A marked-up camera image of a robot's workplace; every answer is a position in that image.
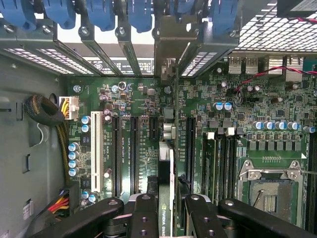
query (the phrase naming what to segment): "capacitor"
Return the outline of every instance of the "capacitor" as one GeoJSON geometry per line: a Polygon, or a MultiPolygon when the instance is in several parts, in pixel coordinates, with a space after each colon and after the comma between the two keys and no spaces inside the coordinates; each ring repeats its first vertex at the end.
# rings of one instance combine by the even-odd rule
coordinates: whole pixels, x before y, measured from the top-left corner
{"type": "Polygon", "coordinates": [[[89,130],[90,130],[90,125],[82,125],[81,131],[83,133],[87,133],[87,132],[89,132],[89,130]]]}
{"type": "Polygon", "coordinates": [[[232,104],[231,103],[224,103],[223,104],[223,108],[226,110],[226,111],[230,111],[232,109],[232,104]]]}
{"type": "Polygon", "coordinates": [[[109,109],[104,110],[104,115],[105,116],[112,116],[112,112],[109,109]]]}
{"type": "Polygon", "coordinates": [[[263,128],[266,130],[272,130],[273,129],[273,123],[270,121],[266,121],[263,123],[263,128]]]}
{"type": "Polygon", "coordinates": [[[263,124],[260,121],[255,121],[252,123],[252,127],[256,130],[261,130],[263,128],[263,124]]]}
{"type": "Polygon", "coordinates": [[[242,89],[244,93],[252,93],[253,92],[253,86],[249,85],[248,87],[245,87],[242,89]]]}
{"type": "Polygon", "coordinates": [[[214,103],[212,107],[217,111],[221,111],[223,109],[223,104],[222,103],[214,103]]]}
{"type": "Polygon", "coordinates": [[[68,146],[68,150],[73,152],[75,150],[78,150],[79,144],[77,142],[73,142],[68,146]]]}
{"type": "Polygon", "coordinates": [[[89,198],[89,194],[91,193],[91,190],[90,189],[84,189],[83,190],[83,193],[81,194],[81,197],[83,198],[83,199],[88,199],[89,198]]]}
{"type": "Polygon", "coordinates": [[[98,200],[98,193],[92,192],[92,193],[89,195],[88,200],[89,200],[90,202],[97,202],[97,200],[98,200]]]}
{"type": "Polygon", "coordinates": [[[111,176],[111,173],[112,173],[112,169],[106,169],[106,172],[104,174],[104,177],[107,179],[108,177],[111,176]]]}
{"type": "Polygon", "coordinates": [[[217,84],[217,89],[222,89],[222,88],[225,88],[225,87],[227,87],[227,82],[225,82],[225,81],[217,84]]]}
{"type": "Polygon", "coordinates": [[[73,169],[73,168],[75,168],[76,166],[78,166],[78,164],[79,164],[79,160],[77,160],[77,159],[70,160],[70,161],[68,162],[68,166],[69,166],[71,169],[73,169]]]}
{"type": "Polygon", "coordinates": [[[105,122],[107,124],[110,124],[111,123],[111,117],[110,116],[105,116],[105,122]]]}
{"type": "Polygon", "coordinates": [[[69,171],[68,171],[68,174],[71,177],[74,177],[78,173],[79,173],[79,168],[78,167],[75,167],[73,169],[69,169],[69,171]]]}
{"type": "Polygon", "coordinates": [[[84,116],[84,117],[81,118],[81,123],[84,124],[84,125],[89,124],[90,121],[91,121],[90,116],[84,116]]]}
{"type": "Polygon", "coordinates": [[[100,102],[105,102],[105,101],[107,101],[108,100],[108,97],[106,96],[106,95],[100,95],[99,96],[99,101],[100,102]]]}
{"type": "Polygon", "coordinates": [[[277,103],[281,103],[281,102],[283,102],[283,99],[281,97],[271,99],[272,104],[277,104],[277,103]]]}
{"type": "Polygon", "coordinates": [[[79,157],[78,151],[69,152],[69,154],[68,154],[68,158],[70,160],[74,160],[74,159],[76,159],[78,157],[79,157]]]}
{"type": "Polygon", "coordinates": [[[293,84],[285,87],[286,92],[294,91],[299,88],[298,84],[293,84]]]}
{"type": "Polygon", "coordinates": [[[297,122],[289,122],[287,124],[287,127],[290,129],[290,130],[297,130],[298,129],[298,123],[297,122]]]}
{"type": "Polygon", "coordinates": [[[314,126],[304,126],[303,131],[307,133],[315,133],[316,128],[314,126]]]}
{"type": "Polygon", "coordinates": [[[278,121],[275,123],[275,128],[278,130],[284,130],[284,129],[286,129],[286,123],[278,121]]]}

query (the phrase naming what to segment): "perforated metal mesh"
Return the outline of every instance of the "perforated metal mesh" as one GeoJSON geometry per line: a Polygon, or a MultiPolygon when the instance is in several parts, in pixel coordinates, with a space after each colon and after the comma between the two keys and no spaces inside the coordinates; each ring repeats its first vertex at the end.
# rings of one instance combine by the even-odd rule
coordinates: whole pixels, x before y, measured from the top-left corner
{"type": "Polygon", "coordinates": [[[90,70],[86,69],[85,67],[81,66],[80,64],[76,63],[75,61],[71,60],[67,56],[61,54],[60,52],[54,49],[37,49],[37,50],[82,74],[94,74],[90,70]]]}
{"type": "MultiPolygon", "coordinates": [[[[308,18],[316,19],[317,14],[308,18]]],[[[317,24],[276,17],[274,1],[242,28],[236,50],[313,52],[317,50],[317,24]]]]}
{"type": "Polygon", "coordinates": [[[59,72],[59,73],[62,73],[62,74],[73,74],[73,72],[61,67],[61,66],[58,66],[57,64],[54,64],[52,62],[49,62],[48,60],[42,58],[42,57],[39,57],[31,52],[28,52],[24,49],[20,49],[20,48],[16,48],[16,49],[4,49],[5,51],[8,51],[12,54],[15,54],[17,56],[20,56],[20,57],[23,57],[27,60],[30,60],[32,62],[35,62],[35,63],[38,63],[42,66],[45,66],[47,68],[50,68],[56,72],[59,72]]]}

